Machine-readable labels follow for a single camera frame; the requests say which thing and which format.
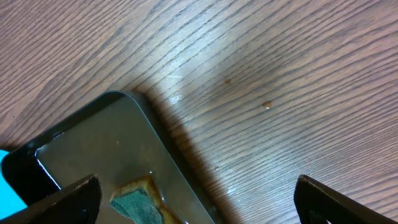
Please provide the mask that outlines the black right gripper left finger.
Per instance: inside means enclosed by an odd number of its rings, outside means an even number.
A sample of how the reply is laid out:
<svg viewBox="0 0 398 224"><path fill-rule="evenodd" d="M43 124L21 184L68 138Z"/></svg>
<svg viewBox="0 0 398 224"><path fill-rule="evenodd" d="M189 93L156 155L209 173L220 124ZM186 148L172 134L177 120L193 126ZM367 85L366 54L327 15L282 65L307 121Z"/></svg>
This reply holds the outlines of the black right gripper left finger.
<svg viewBox="0 0 398 224"><path fill-rule="evenodd" d="M90 174L2 219L1 224L94 224L100 211L101 199L99 177Z"/></svg>

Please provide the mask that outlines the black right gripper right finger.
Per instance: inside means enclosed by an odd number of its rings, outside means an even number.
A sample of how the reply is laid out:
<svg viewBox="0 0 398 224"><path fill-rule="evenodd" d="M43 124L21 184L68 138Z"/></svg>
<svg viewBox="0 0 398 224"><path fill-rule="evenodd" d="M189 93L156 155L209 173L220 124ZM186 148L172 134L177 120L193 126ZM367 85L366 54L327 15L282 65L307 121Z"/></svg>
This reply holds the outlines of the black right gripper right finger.
<svg viewBox="0 0 398 224"><path fill-rule="evenodd" d="M397 224L307 175L298 177L294 204L301 223Z"/></svg>

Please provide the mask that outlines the green yellow sponge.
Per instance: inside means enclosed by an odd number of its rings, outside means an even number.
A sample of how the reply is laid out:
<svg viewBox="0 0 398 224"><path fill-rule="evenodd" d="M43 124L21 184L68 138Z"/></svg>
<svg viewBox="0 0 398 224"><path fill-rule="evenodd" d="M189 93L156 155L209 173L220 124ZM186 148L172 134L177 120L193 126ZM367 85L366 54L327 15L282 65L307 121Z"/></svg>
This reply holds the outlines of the green yellow sponge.
<svg viewBox="0 0 398 224"><path fill-rule="evenodd" d="M151 175L145 175L117 188L109 205L135 224L182 224L164 203Z"/></svg>

